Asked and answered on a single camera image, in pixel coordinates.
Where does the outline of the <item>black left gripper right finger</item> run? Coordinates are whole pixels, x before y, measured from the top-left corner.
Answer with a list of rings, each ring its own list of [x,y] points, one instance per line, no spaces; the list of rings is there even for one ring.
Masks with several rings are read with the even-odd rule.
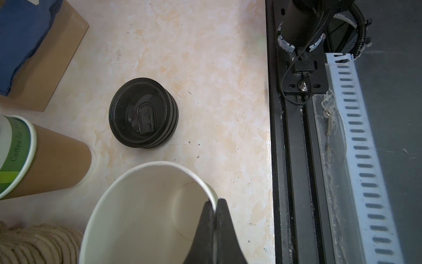
[[[246,264],[240,248],[230,210],[225,199],[219,199],[215,215],[215,242],[217,264]]]

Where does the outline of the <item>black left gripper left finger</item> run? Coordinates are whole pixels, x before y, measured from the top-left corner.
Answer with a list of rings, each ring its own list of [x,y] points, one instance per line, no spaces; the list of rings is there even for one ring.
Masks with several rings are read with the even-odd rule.
[[[214,263],[214,210],[210,201],[204,203],[196,233],[184,264]]]

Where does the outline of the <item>white green paper cup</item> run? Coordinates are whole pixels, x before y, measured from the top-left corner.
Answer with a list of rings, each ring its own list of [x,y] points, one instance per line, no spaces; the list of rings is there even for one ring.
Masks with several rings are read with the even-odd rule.
[[[181,264],[205,202],[218,196],[199,176],[173,162],[130,169],[103,194],[87,224],[81,264]]]

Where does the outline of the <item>black cup lid stack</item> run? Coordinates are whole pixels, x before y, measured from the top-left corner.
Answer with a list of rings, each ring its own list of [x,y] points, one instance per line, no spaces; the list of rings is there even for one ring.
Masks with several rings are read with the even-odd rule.
[[[115,138],[125,146],[152,149],[174,134],[179,108],[173,96],[150,78],[125,83],[114,95],[109,108],[109,125]]]

